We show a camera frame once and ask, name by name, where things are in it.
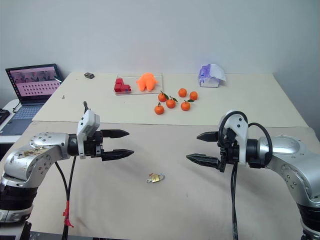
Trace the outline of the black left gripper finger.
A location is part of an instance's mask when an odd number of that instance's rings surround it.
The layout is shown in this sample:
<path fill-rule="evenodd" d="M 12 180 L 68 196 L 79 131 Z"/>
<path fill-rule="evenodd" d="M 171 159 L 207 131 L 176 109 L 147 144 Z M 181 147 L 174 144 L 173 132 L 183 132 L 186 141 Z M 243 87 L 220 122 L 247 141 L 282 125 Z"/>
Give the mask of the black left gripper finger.
<path fill-rule="evenodd" d="M 130 133 L 122 129 L 101 129 L 101 134 L 103 138 L 122 138 L 128 136 Z"/>
<path fill-rule="evenodd" d="M 129 157 L 134 153 L 129 149 L 114 149 L 113 151 L 104 151 L 101 155 L 102 161 L 113 161 Z"/>

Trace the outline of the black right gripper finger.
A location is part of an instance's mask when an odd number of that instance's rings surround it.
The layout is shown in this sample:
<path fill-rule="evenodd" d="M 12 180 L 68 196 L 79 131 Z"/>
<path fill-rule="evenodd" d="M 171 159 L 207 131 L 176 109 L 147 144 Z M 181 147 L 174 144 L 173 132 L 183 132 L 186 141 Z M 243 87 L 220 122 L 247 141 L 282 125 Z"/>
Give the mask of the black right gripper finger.
<path fill-rule="evenodd" d="M 186 155 L 186 158 L 191 162 L 204 167 L 219 169 L 221 166 L 221 162 L 217 157 L 207 156 L 205 154 L 192 153 Z"/>
<path fill-rule="evenodd" d="M 219 141 L 219 132 L 218 131 L 207 131 L 199 134 L 196 137 L 198 140 L 204 142 L 218 142 Z"/>

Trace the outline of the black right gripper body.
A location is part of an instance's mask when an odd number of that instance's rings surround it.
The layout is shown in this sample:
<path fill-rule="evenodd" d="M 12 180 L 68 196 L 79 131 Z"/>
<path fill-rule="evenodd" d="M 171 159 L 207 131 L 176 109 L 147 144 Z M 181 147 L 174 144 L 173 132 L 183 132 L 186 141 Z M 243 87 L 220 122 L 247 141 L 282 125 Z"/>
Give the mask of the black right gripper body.
<path fill-rule="evenodd" d="M 236 133 L 228 128 L 218 135 L 217 145 L 220 147 L 218 170 L 224 173 L 227 164 L 235 165 L 239 162 L 240 146 L 236 140 Z"/>

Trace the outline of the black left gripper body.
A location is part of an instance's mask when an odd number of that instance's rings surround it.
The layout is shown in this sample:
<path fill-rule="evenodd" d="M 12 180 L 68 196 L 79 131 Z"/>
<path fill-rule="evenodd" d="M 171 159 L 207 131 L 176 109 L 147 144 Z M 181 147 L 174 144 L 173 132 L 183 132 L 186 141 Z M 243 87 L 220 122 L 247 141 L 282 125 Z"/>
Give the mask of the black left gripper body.
<path fill-rule="evenodd" d="M 103 153 L 103 133 L 96 131 L 93 136 L 88 136 L 83 142 L 84 155 L 91 158 L 100 158 Z"/>

